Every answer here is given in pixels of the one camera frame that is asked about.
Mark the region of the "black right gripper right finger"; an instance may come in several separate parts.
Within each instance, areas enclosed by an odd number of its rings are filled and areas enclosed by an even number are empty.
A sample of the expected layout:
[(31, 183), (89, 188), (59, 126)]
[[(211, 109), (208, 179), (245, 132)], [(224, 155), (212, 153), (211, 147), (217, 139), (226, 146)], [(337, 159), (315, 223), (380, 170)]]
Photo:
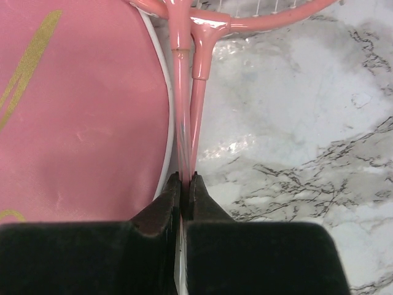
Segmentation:
[(349, 294), (335, 243), (311, 222), (239, 222), (194, 175), (182, 199), (189, 294)]

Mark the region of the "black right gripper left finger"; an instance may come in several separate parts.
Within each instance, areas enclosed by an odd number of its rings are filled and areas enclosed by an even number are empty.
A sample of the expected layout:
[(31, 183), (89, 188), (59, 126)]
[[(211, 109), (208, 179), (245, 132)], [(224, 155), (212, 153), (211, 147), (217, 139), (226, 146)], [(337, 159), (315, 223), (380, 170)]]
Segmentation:
[(181, 182), (127, 221), (1, 226), (2, 294), (176, 294)]

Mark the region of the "pink racket bag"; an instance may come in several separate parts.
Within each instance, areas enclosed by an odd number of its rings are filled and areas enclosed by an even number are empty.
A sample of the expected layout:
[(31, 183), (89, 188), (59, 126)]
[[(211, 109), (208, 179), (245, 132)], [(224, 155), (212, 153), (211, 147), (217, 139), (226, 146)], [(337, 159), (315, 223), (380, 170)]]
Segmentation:
[(2, 1), (1, 222), (138, 214), (168, 169), (169, 84), (125, 1)]

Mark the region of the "pink badminton racket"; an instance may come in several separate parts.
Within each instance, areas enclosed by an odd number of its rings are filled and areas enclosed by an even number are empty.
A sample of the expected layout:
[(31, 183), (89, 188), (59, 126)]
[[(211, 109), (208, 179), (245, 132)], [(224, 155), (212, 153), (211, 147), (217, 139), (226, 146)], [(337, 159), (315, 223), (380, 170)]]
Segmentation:
[(282, 28), (333, 3), (333, 0), (130, 2), (141, 12), (168, 22), (178, 165), (183, 183), (189, 183), (195, 171), (206, 84), (217, 41), (231, 34)]

